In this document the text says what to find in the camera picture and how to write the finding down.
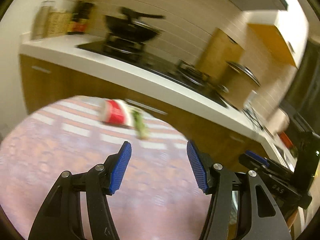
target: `cutting board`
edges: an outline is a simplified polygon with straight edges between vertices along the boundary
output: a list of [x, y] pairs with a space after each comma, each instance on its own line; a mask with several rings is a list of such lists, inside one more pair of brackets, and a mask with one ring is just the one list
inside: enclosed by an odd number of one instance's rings
[[211, 77], [212, 84], [219, 84], [228, 68], [226, 61], [239, 62], [244, 49], [220, 29], [216, 29], [202, 53], [196, 68]]

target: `kitchen counter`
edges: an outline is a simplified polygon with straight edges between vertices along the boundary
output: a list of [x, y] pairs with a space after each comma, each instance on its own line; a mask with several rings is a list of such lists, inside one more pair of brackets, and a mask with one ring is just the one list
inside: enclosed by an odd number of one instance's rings
[[231, 106], [220, 106], [196, 92], [144, 69], [76, 48], [79, 44], [99, 41], [101, 37], [87, 34], [66, 35], [39, 41], [29, 41], [28, 37], [28, 34], [21, 37], [20, 54], [104, 79], [196, 114], [261, 143], [270, 159], [286, 166], [274, 145], [274, 140], [265, 131], [259, 130], [243, 112]]

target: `wok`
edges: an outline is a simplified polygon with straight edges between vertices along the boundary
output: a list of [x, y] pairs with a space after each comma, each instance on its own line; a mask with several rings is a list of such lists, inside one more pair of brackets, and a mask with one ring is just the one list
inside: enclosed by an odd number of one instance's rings
[[105, 15], [107, 27], [115, 36], [141, 43], [151, 40], [161, 32], [159, 29], [140, 21], [139, 18], [148, 17], [163, 19], [164, 16], [143, 14], [128, 8], [121, 8], [121, 12], [127, 16], [127, 19]]

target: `blue gripper pad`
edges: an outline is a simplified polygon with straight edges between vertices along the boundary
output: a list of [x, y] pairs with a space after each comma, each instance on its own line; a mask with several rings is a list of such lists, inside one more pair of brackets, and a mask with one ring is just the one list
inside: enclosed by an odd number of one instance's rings
[[203, 167], [203, 164], [200, 161], [197, 150], [194, 148], [190, 141], [188, 141], [187, 143], [187, 155], [198, 187], [199, 189], [202, 189], [204, 193], [206, 193], [209, 189], [209, 186], [207, 184], [207, 174]]
[[251, 158], [254, 158], [257, 162], [261, 163], [262, 165], [265, 165], [267, 168], [269, 167], [268, 161], [260, 155], [257, 155], [256, 153], [249, 150], [246, 150], [245, 154], [250, 156]]
[[124, 142], [120, 151], [118, 152], [119, 158], [111, 172], [109, 191], [114, 194], [120, 188], [125, 170], [127, 169], [129, 160], [131, 158], [131, 144]]

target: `silver bolt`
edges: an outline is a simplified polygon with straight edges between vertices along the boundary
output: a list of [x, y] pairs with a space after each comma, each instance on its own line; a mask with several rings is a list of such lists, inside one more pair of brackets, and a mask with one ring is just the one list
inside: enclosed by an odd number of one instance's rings
[[61, 173], [61, 177], [66, 178], [70, 175], [69, 171], [64, 171], [63, 173]]
[[104, 169], [104, 166], [103, 166], [103, 164], [97, 164], [96, 167], [95, 167], [95, 169], [96, 169], [97, 171], [102, 171], [102, 170]]
[[213, 167], [216, 169], [216, 170], [222, 170], [222, 165], [220, 163], [215, 163], [213, 165]]
[[249, 171], [249, 175], [251, 177], [255, 177], [255, 176], [257, 176], [257, 173], [255, 171]]

